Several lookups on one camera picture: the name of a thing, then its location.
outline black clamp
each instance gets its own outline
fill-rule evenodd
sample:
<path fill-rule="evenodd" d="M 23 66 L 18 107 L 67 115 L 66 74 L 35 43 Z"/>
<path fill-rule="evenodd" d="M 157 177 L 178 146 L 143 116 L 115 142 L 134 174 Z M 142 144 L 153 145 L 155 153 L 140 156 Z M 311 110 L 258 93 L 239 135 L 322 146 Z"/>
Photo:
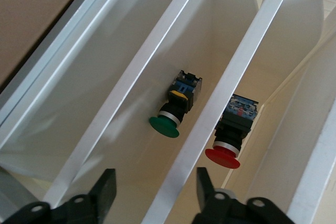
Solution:
<path fill-rule="evenodd" d="M 294 224 L 272 201 L 251 198 L 244 205 L 215 190 L 206 168 L 197 168 L 197 197 L 201 213 L 192 224 Z"/>
<path fill-rule="evenodd" d="M 30 203 L 3 224 L 102 224 L 116 194 L 115 169 L 106 169 L 88 194 L 76 195 L 52 210 L 46 202 Z"/>

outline screw hole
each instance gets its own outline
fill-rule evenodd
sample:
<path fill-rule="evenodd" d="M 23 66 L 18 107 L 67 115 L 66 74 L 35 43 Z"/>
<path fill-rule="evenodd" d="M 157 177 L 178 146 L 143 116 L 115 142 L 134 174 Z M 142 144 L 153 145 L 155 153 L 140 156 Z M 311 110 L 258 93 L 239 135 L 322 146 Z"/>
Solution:
<path fill-rule="evenodd" d="M 43 206 L 35 206 L 35 207 L 33 207 L 32 209 L 31 209 L 31 211 L 32 212 L 38 212 L 38 211 L 40 211 L 40 210 L 42 210 L 43 209 Z"/>
<path fill-rule="evenodd" d="M 224 194 L 218 193 L 218 194 L 215 194 L 215 198 L 219 199 L 219 200 L 223 200 L 223 199 L 225 199 L 225 196 L 224 196 Z"/>
<path fill-rule="evenodd" d="M 260 199 L 255 199 L 253 202 L 253 205 L 257 206 L 257 207 L 264 207 L 265 203 L 263 203 Z"/>
<path fill-rule="evenodd" d="M 74 200 L 75 203 L 81 203 L 82 201 L 84 201 L 84 198 L 82 198 L 82 197 Z"/>

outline white divider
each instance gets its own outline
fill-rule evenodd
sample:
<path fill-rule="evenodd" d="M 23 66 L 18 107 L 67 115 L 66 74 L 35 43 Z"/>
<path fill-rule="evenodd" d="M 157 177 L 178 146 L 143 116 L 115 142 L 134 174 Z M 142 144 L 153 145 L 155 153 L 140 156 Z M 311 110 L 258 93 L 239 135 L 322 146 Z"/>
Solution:
<path fill-rule="evenodd" d="M 142 223 L 163 223 L 283 0 L 265 0 L 166 176 Z"/>

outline chrome ring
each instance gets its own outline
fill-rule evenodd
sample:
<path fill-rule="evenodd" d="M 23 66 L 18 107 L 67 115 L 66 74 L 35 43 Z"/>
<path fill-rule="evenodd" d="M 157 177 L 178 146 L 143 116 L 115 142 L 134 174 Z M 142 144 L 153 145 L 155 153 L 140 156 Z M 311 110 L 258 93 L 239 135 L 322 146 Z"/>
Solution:
<path fill-rule="evenodd" d="M 224 147 L 224 148 L 234 152 L 236 154 L 236 157 L 238 157 L 239 150 L 236 147 L 234 147 L 234 146 L 232 146 L 228 143 L 224 143 L 224 142 L 221 142 L 221 141 L 214 141 L 214 144 L 212 145 L 212 148 L 214 148 L 215 146 Z"/>
<path fill-rule="evenodd" d="M 176 123 L 176 127 L 178 127 L 181 124 L 181 122 L 179 121 L 179 119 L 176 116 L 174 116 L 173 114 L 171 114 L 169 112 L 166 112 L 164 110 L 160 110 L 158 115 L 163 115 L 163 116 L 173 120 L 174 123 Z"/>

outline green button cap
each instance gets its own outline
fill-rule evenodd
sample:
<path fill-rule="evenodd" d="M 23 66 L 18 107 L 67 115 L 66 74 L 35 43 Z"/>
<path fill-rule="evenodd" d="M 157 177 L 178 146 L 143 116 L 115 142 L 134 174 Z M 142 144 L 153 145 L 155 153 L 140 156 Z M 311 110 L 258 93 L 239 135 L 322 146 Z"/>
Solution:
<path fill-rule="evenodd" d="M 151 117 L 149 118 L 149 122 L 151 126 L 162 135 L 175 138 L 180 134 L 176 129 L 176 123 L 165 116 L 160 115 L 157 118 Z"/>

